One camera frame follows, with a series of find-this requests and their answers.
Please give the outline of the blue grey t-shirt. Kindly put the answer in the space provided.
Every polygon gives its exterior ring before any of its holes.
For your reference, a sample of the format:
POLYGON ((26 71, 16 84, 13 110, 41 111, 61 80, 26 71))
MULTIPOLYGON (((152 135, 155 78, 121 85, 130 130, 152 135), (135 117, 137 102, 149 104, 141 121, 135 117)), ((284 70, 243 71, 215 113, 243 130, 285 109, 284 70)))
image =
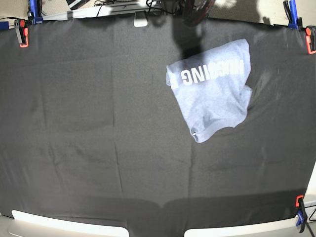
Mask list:
POLYGON ((203 143, 247 117, 252 89, 246 39, 238 39, 166 67, 170 86, 191 136, 203 143))

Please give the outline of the black table cloth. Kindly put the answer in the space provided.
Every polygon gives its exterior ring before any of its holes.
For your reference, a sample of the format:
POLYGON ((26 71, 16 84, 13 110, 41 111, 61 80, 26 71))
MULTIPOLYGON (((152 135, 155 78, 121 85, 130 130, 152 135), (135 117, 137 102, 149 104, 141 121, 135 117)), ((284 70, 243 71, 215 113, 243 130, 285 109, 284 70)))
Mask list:
POLYGON ((316 58, 285 27, 179 18, 49 22, 0 34, 0 212, 133 237, 294 217, 316 160, 316 58), (246 39, 246 120, 190 135, 167 65, 246 39))

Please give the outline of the orange black clamp far left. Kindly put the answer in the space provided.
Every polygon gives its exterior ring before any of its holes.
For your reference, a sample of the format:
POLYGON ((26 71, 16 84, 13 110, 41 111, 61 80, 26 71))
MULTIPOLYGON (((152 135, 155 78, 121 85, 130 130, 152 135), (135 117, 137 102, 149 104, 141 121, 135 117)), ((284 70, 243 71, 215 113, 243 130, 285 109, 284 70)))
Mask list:
POLYGON ((29 46, 29 34, 25 20, 16 19, 14 21, 14 29, 17 34, 18 43, 21 48, 29 46))

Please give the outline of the orange black clamp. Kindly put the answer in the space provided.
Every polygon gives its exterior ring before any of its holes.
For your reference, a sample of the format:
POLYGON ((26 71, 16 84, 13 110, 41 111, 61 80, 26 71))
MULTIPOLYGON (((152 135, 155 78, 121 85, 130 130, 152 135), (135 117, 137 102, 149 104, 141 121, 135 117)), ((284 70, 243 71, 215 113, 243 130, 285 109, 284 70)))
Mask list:
POLYGON ((306 45, 309 54, 315 54, 316 52, 316 27, 306 27, 306 45))
POLYGON ((21 48, 29 46, 29 34, 25 20, 16 19, 14 21, 14 29, 17 34, 18 43, 21 48))

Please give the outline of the blue clamp far left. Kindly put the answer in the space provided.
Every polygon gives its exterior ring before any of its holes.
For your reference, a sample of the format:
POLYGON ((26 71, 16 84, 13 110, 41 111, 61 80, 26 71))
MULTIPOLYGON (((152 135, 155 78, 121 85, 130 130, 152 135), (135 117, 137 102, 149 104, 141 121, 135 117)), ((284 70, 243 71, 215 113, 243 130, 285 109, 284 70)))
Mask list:
POLYGON ((43 23, 42 17, 42 0, 29 0, 28 2, 28 20, 31 24, 41 24, 43 23))

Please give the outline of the blue clamp far right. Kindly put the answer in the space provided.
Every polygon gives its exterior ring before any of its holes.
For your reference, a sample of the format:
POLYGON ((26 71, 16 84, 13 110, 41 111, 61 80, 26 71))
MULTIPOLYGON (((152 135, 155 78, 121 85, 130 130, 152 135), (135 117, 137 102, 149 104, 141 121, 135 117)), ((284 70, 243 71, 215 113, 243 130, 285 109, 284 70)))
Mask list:
POLYGON ((284 11, 288 19, 288 27, 291 29, 296 29, 298 31, 302 30, 302 18, 298 17, 297 7, 295 0, 284 0, 283 1, 284 11))

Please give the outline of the blue orange clamp near right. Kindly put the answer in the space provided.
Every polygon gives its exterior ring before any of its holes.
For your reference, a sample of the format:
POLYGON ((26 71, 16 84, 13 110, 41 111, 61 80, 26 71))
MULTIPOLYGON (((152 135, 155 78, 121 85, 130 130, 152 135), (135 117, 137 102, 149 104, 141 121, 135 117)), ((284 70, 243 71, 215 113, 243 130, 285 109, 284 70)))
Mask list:
POLYGON ((304 198, 303 195, 299 195, 296 197, 296 202, 295 202, 295 207, 297 208, 297 216, 298 216, 298 221, 296 223, 296 226, 300 227, 299 233, 302 233, 305 230, 306 219, 307 219, 303 198, 304 198))

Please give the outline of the orange black clamp far right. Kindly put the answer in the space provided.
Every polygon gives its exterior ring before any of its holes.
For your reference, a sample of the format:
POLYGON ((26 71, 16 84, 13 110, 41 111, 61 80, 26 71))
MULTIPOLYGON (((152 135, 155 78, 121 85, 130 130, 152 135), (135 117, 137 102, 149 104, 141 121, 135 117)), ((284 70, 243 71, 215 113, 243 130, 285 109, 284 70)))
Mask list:
POLYGON ((309 54, 315 54, 316 52, 316 27, 306 27, 306 45, 309 54))

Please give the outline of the aluminium rail at back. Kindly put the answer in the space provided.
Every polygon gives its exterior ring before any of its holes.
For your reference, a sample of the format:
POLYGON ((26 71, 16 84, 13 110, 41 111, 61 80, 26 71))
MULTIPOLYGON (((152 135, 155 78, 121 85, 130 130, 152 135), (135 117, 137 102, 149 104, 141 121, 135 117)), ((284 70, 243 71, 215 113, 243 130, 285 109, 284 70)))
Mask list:
POLYGON ((148 11, 148 9, 149 7, 146 5, 146 1, 135 1, 70 10, 67 12, 47 15, 42 19, 43 21, 65 21, 71 19, 130 14, 139 11, 148 11))

